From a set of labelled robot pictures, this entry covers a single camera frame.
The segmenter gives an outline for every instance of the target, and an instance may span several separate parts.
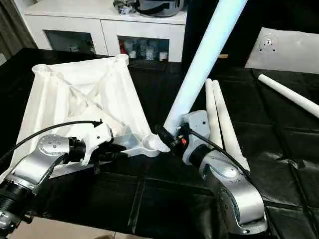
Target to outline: floor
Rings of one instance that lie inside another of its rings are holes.
[[[28,225],[24,222],[8,239],[145,239],[134,235],[90,228],[48,219],[34,218]]]

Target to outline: glass cabinet door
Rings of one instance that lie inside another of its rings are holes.
[[[167,61],[169,40],[143,37],[118,36],[121,53],[131,59]]]
[[[96,54],[92,37],[87,32],[44,30],[52,50]]]
[[[99,19],[25,15],[39,49],[108,55]]]

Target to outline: white cabinet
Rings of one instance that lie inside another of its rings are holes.
[[[186,10],[160,18],[119,15],[113,0],[42,0],[24,11],[40,49],[110,56],[125,52],[132,58],[175,62],[181,62],[186,17]]]
[[[98,19],[26,15],[25,20],[40,49],[108,55]]]
[[[153,50],[156,48],[154,59],[159,59],[160,52],[166,52],[169,61],[181,61],[185,32],[183,25],[113,20],[102,20],[101,22],[110,56],[120,54],[120,42],[130,41],[129,38],[131,38],[133,42],[131,44],[137,45],[135,50],[137,55],[141,47],[152,47]],[[147,46],[139,44],[139,41],[146,40]],[[149,46],[148,42],[154,42],[154,45]]]

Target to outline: white tapered leg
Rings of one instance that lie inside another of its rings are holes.
[[[164,127],[176,135],[183,115],[189,113],[247,0],[219,0]]]
[[[307,98],[299,95],[298,93],[290,90],[286,86],[283,86],[282,84],[278,83],[277,81],[274,81],[273,79],[263,74],[258,77],[258,80],[265,83],[269,87],[273,88],[275,91],[279,92],[280,94],[282,94],[283,96],[291,100],[292,102],[296,103],[297,105],[299,105],[300,107],[308,111],[309,113],[319,118],[319,106],[316,105],[311,100],[308,100]]]
[[[213,83],[211,79],[206,80],[205,90],[206,90],[206,111],[207,111],[207,117],[209,122],[209,129],[210,129],[209,140],[216,143],[219,147],[222,148],[223,143],[222,143],[220,129],[219,129],[217,108],[215,104]]]
[[[214,80],[212,84],[225,150],[231,156],[233,156],[245,169],[250,171],[247,159],[241,152],[219,83],[218,81]]]

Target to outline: white pipe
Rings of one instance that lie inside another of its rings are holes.
[[[214,80],[212,84],[225,150],[231,156],[233,156],[245,169],[250,171],[247,159],[241,152],[219,83],[218,81]]]
[[[209,140],[216,143],[219,147],[222,148],[223,143],[222,143],[220,129],[219,129],[217,108],[215,104],[213,83],[211,79],[206,80],[205,90],[206,90],[206,111],[207,111],[208,123],[209,123],[209,129],[210,129]]]
[[[173,135],[189,113],[247,0],[220,0],[167,116],[164,127]]]
[[[258,80],[265,83],[269,87],[273,88],[275,91],[279,92],[280,94],[282,94],[283,96],[291,100],[292,102],[296,103],[297,105],[301,106],[306,111],[308,111],[309,113],[319,118],[319,106],[316,105],[314,102],[290,90],[289,88],[287,88],[286,86],[283,86],[277,81],[274,81],[268,76],[260,75],[258,77]]]

